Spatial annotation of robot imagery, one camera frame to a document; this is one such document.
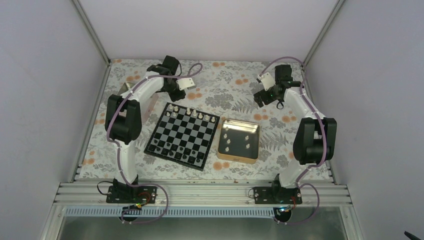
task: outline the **white panel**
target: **white panel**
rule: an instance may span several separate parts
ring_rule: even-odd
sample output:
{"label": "white panel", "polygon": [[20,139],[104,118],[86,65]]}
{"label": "white panel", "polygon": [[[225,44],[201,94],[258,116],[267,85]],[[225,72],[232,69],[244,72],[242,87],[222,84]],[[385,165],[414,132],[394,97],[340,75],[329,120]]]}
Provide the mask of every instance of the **white panel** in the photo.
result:
{"label": "white panel", "polygon": [[418,0],[348,0],[310,62],[365,239],[424,239],[423,13]]}
{"label": "white panel", "polygon": [[71,1],[0,3],[0,239],[37,239],[106,65]]}
{"label": "white panel", "polygon": [[304,59],[337,0],[80,0],[110,58]]}

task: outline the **glass panel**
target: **glass panel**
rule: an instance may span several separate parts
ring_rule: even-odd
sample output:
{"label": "glass panel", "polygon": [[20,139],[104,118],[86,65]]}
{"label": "glass panel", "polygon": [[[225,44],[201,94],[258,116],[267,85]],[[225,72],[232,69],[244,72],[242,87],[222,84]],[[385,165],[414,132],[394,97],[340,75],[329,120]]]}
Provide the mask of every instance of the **glass panel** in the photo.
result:
{"label": "glass panel", "polygon": [[[307,218],[312,207],[293,211],[290,222]],[[263,218],[164,217],[157,222],[129,225],[117,217],[65,217],[62,240],[343,240],[347,239],[338,207],[320,207],[309,222],[277,225]]]}

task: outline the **chessboard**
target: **chessboard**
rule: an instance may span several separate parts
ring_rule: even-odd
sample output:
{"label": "chessboard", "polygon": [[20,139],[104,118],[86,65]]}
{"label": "chessboard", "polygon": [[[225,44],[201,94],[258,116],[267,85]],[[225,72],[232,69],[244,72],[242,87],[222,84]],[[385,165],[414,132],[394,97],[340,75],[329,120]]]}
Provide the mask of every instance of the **chessboard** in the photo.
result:
{"label": "chessboard", "polygon": [[203,171],[220,117],[167,103],[145,154]]}

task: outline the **robotic arm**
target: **robotic arm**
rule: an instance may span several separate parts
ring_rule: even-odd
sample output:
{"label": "robotic arm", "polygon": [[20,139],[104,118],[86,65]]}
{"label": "robotic arm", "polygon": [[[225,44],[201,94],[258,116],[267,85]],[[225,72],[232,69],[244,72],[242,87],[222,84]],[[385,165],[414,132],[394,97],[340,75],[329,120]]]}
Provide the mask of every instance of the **robotic arm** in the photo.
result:
{"label": "robotic arm", "polygon": [[[141,81],[145,81],[146,77],[154,75],[174,76],[179,64],[179,61],[174,57],[166,56],[162,64],[151,65],[147,68]],[[191,77],[178,80],[171,77],[152,77],[140,86],[136,86],[137,84],[121,95],[112,94],[109,97],[104,125],[107,131],[118,106],[132,93],[116,117],[109,134],[109,137],[117,141],[121,146],[119,159],[121,160],[122,172],[125,179],[132,184],[138,183],[135,163],[135,140],[142,131],[142,115],[149,108],[151,96],[156,92],[166,92],[169,94],[171,101],[175,102],[185,98],[185,89],[196,87]],[[118,147],[115,147],[115,154],[118,154]],[[113,187],[114,190],[122,193],[121,196],[127,196],[127,199],[131,199],[137,194],[133,187],[127,186],[119,171],[115,174]]]}
{"label": "robotic arm", "polygon": [[333,158],[336,141],[337,122],[334,118],[327,118],[316,110],[312,101],[306,95],[301,94],[303,87],[300,81],[293,81],[290,65],[275,67],[275,79],[269,72],[259,75],[257,81],[263,84],[264,89],[253,95],[259,107],[268,105],[274,101],[279,104],[287,104],[300,120],[299,128],[293,143],[295,160],[292,160],[286,169],[278,174],[272,182],[269,197],[274,202],[282,203],[296,197],[299,193],[297,181],[307,168],[320,163],[324,153],[323,132],[321,131],[318,118],[324,125],[326,136],[325,160]]}

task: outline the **floral tablecloth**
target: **floral tablecloth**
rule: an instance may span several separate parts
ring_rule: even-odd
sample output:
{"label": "floral tablecloth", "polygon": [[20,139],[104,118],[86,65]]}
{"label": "floral tablecloth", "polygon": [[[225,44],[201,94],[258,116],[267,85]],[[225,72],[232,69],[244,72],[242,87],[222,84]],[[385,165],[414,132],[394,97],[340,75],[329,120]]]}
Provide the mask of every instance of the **floral tablecloth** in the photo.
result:
{"label": "floral tablecloth", "polygon": [[[139,81],[146,69],[160,60],[115,59],[112,61],[109,78],[98,109],[88,149],[80,172],[80,178],[113,178],[117,170],[114,146],[106,141],[105,115],[107,100],[116,94],[125,82]],[[203,71],[193,77],[196,88],[186,90],[185,99],[175,102],[191,109],[225,118],[259,123],[261,127],[259,159],[255,164],[225,161],[217,158],[217,144],[220,129],[213,138],[212,147],[203,171],[185,167],[143,153],[165,104],[171,102],[167,93],[159,93],[147,122],[142,126],[136,140],[136,169],[140,179],[187,179],[187,180],[271,180],[290,161],[294,161],[293,141],[299,126],[288,106],[279,110],[276,103],[259,108],[253,94],[262,89],[256,81],[267,62],[249,61],[192,61],[182,60],[182,75],[195,63],[203,64]],[[289,63],[295,81],[302,80],[300,66]],[[269,72],[274,75],[274,68]],[[325,165],[314,168],[306,180],[327,180]]]}

